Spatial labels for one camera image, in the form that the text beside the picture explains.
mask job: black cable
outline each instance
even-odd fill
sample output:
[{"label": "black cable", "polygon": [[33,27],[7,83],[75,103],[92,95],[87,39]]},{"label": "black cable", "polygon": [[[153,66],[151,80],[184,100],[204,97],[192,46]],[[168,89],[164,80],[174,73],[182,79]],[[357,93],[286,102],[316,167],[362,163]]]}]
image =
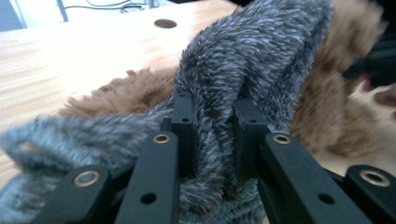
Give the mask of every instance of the black cable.
[{"label": "black cable", "polygon": [[126,1],[123,1],[123,2],[120,2],[120,3],[113,3],[113,4],[108,4],[108,5],[95,5],[95,4],[93,4],[93,3],[91,3],[89,0],[85,0],[88,4],[90,4],[91,6],[93,6],[93,7],[115,7],[115,6],[118,6],[118,5],[121,5],[121,4],[124,4],[124,3],[127,3],[127,2],[130,2],[131,0],[126,0]]},{"label": "black cable", "polygon": [[70,7],[65,7],[64,9],[69,9],[69,8],[87,8],[87,9],[95,9],[95,10],[116,10],[116,9],[125,9],[125,8],[130,8],[130,7],[142,7],[146,4],[133,4],[133,5],[128,5],[128,6],[123,6],[123,7],[84,7],[84,6],[70,6]]}]

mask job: brown fur fabric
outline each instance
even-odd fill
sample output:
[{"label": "brown fur fabric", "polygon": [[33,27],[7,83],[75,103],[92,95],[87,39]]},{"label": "brown fur fabric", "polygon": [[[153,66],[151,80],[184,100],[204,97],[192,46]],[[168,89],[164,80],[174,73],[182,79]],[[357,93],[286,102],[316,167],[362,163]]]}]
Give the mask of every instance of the brown fur fabric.
[{"label": "brown fur fabric", "polygon": [[151,72],[127,71],[128,77],[115,78],[110,83],[92,91],[81,100],[70,98],[63,116],[102,116],[108,114],[142,113],[154,107],[173,91],[176,68]]},{"label": "brown fur fabric", "polygon": [[383,34],[382,9],[365,0],[333,0],[334,15],[326,40],[303,86],[290,133],[312,153],[329,149],[359,156],[380,148],[374,115],[348,96],[361,78],[344,80],[341,73],[364,57]]},{"label": "brown fur fabric", "polygon": [[[368,54],[385,25],[381,8],[367,0],[333,0],[333,5],[332,26],[303,86],[290,133],[312,153],[331,150],[359,156],[379,148],[371,129],[375,119],[368,108],[348,98],[361,80],[344,80],[341,73]],[[70,99],[60,114],[144,112],[173,91],[175,72],[176,68],[129,71],[128,77],[114,79],[92,96]]]}]

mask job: fuzzy gray cloth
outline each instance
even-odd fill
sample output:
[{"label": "fuzzy gray cloth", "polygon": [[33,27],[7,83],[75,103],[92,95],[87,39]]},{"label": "fuzzy gray cloth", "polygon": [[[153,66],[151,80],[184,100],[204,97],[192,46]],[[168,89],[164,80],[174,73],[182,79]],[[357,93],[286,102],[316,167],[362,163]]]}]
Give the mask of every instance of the fuzzy gray cloth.
[{"label": "fuzzy gray cloth", "polygon": [[[331,16],[330,0],[257,0],[191,41],[175,89],[191,91],[197,108],[198,171],[182,180],[180,223],[262,221],[256,182],[238,180],[233,169],[233,102],[252,97],[269,128],[286,132]],[[0,146],[24,173],[0,192],[0,223],[31,222],[72,169],[102,164],[114,172],[136,161],[172,106],[170,96],[143,114],[38,118],[9,129]]]}]

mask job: wooden table surface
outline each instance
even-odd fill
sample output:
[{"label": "wooden table surface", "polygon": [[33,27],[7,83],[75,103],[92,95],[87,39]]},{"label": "wooden table surface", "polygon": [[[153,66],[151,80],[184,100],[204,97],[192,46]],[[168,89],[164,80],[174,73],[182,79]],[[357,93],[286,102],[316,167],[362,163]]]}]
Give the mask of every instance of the wooden table surface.
[{"label": "wooden table surface", "polygon": [[[103,21],[63,23],[53,27],[0,33],[0,132],[38,115],[55,114],[69,96],[79,97],[107,84],[125,71],[177,66],[191,39],[236,5],[200,1],[106,18]],[[158,19],[175,21],[163,29]],[[355,94],[372,104],[370,94]],[[350,164],[366,163],[396,175],[396,123],[390,109],[373,105],[378,134],[388,148],[363,158],[346,159],[326,153],[320,163],[342,174]],[[0,152],[0,188],[18,169]]]}]

